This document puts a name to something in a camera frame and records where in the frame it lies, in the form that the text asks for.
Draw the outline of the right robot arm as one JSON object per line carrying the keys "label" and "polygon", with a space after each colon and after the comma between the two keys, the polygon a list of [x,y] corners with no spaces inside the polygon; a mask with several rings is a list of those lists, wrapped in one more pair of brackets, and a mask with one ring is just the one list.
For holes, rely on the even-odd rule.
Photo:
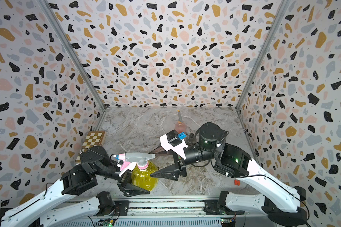
{"label": "right robot arm", "polygon": [[205,203],[204,212],[216,215],[222,212],[237,213],[253,211],[284,227],[306,225],[309,210],[302,209],[306,190],[300,186],[289,186],[281,182],[241,148],[226,143],[228,131],[208,122],[196,130],[194,138],[173,130],[160,137],[161,147],[171,151],[174,164],[160,169],[150,176],[177,181],[187,176],[188,165],[209,161],[221,175],[244,182],[259,194],[243,195],[222,191],[218,200]]}

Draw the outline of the grey pink spray nozzle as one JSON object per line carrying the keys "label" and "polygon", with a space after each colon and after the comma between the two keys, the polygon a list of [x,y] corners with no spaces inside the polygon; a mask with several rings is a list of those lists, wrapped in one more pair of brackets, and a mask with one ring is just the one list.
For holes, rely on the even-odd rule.
{"label": "grey pink spray nozzle", "polygon": [[135,165],[137,164],[138,167],[145,167],[148,163],[148,161],[155,158],[154,154],[149,153],[141,153],[141,152],[134,152],[134,153],[122,153],[118,155],[112,155],[113,158],[117,159],[119,161],[128,161],[131,163],[128,170],[134,170]]}

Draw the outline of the yellow spray bottle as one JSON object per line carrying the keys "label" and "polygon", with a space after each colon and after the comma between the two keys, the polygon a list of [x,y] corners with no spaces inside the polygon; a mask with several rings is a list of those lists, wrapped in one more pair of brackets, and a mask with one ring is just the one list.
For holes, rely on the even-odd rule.
{"label": "yellow spray bottle", "polygon": [[156,188],[159,179],[153,178],[150,175],[158,170],[159,168],[151,161],[148,161],[145,167],[139,168],[136,164],[132,171],[132,184],[151,192]]}

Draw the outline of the pink transparent spray bottle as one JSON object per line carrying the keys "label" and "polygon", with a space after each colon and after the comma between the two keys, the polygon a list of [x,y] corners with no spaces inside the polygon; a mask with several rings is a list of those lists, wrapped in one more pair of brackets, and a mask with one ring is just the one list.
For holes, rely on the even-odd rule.
{"label": "pink transparent spray bottle", "polygon": [[186,133],[187,132],[187,126],[185,125],[184,122],[178,121],[175,125],[175,131],[180,134],[182,132]]}

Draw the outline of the dark smoky spray bottle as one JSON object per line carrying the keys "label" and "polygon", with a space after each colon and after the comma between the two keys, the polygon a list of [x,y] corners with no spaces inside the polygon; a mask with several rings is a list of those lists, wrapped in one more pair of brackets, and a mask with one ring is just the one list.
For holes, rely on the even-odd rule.
{"label": "dark smoky spray bottle", "polygon": [[195,144],[197,142],[196,136],[194,133],[190,133],[187,137],[187,144],[189,146],[192,146],[193,144]]}

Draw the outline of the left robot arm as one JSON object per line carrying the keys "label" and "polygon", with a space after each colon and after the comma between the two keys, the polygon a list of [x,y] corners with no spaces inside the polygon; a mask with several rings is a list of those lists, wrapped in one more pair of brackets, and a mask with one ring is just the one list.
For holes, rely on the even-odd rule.
{"label": "left robot arm", "polygon": [[87,202],[57,209],[57,206],[97,186],[97,176],[114,179],[125,197],[148,195],[150,191],[133,184],[136,166],[145,168],[154,159],[149,153],[124,153],[109,156],[102,146],[86,148],[80,153],[81,163],[62,175],[45,191],[24,204],[0,209],[0,227],[50,227],[82,216],[112,211],[115,203],[109,192],[101,192]]}

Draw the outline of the grey yellow spray nozzle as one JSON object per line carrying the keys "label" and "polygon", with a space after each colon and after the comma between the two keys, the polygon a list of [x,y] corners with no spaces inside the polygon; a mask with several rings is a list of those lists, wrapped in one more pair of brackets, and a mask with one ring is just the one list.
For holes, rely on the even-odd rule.
{"label": "grey yellow spray nozzle", "polygon": [[177,111],[177,115],[178,115],[178,121],[179,121],[179,123],[182,123],[183,120],[182,120],[182,115],[181,115],[180,110]]}

